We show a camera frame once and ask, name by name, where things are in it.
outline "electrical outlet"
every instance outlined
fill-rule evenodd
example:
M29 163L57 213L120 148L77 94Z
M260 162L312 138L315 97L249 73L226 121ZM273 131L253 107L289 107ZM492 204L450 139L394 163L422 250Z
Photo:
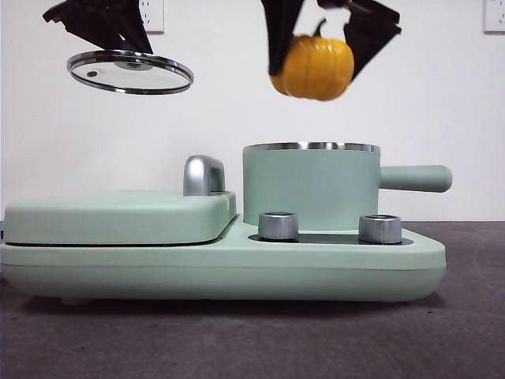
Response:
M139 10L146 32L165 31L164 0L139 0Z
M484 0L484 32L505 33L505 0Z

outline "glass pot lid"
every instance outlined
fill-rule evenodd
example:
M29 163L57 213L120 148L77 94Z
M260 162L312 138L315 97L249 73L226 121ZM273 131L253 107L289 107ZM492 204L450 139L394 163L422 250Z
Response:
M182 92L193 83L193 73L181 63L133 51L103 50L77 54L67 62L67 70L82 84L136 95Z

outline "dark gray surface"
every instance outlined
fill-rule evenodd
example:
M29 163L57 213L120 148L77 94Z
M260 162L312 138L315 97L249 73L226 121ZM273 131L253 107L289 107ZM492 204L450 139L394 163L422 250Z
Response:
M3 377L505 378L505 223L405 223L444 243L417 302L95 301L0 282Z

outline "toy pumpkin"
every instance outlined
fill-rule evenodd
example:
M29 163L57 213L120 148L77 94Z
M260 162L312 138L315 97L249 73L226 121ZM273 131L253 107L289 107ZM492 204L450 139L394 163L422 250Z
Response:
M270 76L275 89L287 96L331 100L339 97L353 78L354 57L340 39L320 34L322 20L313 36L295 36L280 73Z

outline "saucepan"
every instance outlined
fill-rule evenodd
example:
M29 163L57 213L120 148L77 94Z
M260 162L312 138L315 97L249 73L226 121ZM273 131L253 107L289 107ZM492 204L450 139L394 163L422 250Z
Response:
M380 166L372 144L286 142L244 148L244 221L262 212L298 214L301 230L358 228L377 213L379 189L445 192L452 173L440 165Z

